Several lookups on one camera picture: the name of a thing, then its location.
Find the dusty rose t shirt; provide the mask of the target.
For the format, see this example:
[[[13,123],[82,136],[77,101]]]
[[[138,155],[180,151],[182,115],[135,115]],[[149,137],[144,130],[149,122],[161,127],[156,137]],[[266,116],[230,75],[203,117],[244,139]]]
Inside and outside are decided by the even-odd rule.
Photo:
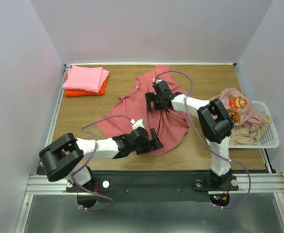
[[[127,116],[134,120],[144,119],[146,130],[149,131],[150,128],[154,128],[164,146],[159,150],[149,152],[149,155],[160,156],[177,147],[189,131],[187,114],[170,109],[147,112],[145,98],[146,93],[154,91],[152,82],[155,76],[163,72],[165,74],[161,75],[160,79],[166,81],[172,93],[186,93],[167,71],[169,71],[169,66],[157,65],[154,70],[136,78],[133,89],[119,96],[120,102],[104,115],[105,118],[110,116],[113,116],[113,118],[97,124],[100,131],[107,138],[127,134],[132,131],[132,125],[128,119],[121,116]]]

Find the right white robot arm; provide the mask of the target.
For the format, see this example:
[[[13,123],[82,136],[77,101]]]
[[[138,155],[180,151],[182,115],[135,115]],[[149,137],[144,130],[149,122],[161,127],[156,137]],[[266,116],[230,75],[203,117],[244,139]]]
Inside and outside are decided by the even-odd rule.
[[[232,177],[229,138],[234,124],[221,100],[199,100],[181,92],[172,93],[163,80],[152,87],[154,91],[145,94],[148,112],[171,109],[199,119],[206,138],[201,141],[211,152],[212,163],[209,175],[195,178],[196,190],[213,191],[227,186]]]

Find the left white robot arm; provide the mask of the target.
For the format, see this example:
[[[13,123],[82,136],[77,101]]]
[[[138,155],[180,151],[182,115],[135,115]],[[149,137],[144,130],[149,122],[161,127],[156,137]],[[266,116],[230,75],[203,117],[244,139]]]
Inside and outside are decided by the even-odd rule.
[[[127,157],[131,152],[143,154],[163,147],[155,130],[151,129],[148,133],[143,127],[104,140],[81,139],[66,133],[42,149],[39,158],[49,182],[66,179],[78,182],[83,191],[90,191],[95,180],[86,165],[79,164],[81,160],[119,159]]]

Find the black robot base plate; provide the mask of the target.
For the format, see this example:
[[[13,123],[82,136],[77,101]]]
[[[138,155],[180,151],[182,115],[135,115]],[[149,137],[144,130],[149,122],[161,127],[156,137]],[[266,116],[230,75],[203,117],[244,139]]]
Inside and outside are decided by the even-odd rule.
[[[85,185],[90,191],[98,186],[99,194],[115,202],[208,202],[212,193],[239,190],[236,176],[222,180],[209,170],[180,171],[93,171]]]

